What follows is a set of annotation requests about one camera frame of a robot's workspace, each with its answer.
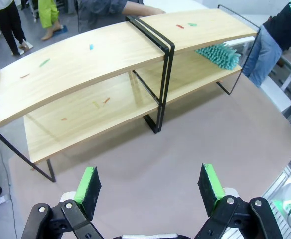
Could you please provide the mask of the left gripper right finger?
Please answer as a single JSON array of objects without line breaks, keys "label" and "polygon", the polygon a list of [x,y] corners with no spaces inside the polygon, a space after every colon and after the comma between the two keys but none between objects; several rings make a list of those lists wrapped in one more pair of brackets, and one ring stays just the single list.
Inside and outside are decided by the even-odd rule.
[{"label": "left gripper right finger", "polygon": [[208,220],[196,239],[220,239],[228,228],[236,228],[245,239],[281,239],[282,234],[268,201],[249,202],[226,195],[212,164],[202,164],[198,187]]}]

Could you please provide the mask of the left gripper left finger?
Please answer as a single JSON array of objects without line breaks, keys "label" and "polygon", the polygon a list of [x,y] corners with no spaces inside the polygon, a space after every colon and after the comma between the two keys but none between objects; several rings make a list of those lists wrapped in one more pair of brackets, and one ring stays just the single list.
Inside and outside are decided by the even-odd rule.
[{"label": "left gripper left finger", "polygon": [[92,224],[101,189],[97,168],[87,167],[74,196],[67,195],[54,207],[35,204],[24,227],[23,239],[60,239],[73,232],[78,239],[101,239]]}]

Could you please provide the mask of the person's right hand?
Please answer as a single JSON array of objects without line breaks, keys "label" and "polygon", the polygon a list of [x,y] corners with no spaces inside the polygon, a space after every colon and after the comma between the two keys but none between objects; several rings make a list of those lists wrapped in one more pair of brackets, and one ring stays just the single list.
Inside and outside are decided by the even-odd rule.
[{"label": "person's right hand", "polygon": [[145,14],[146,16],[158,15],[158,14],[165,14],[165,11],[163,11],[160,8],[146,6],[146,14]]}]

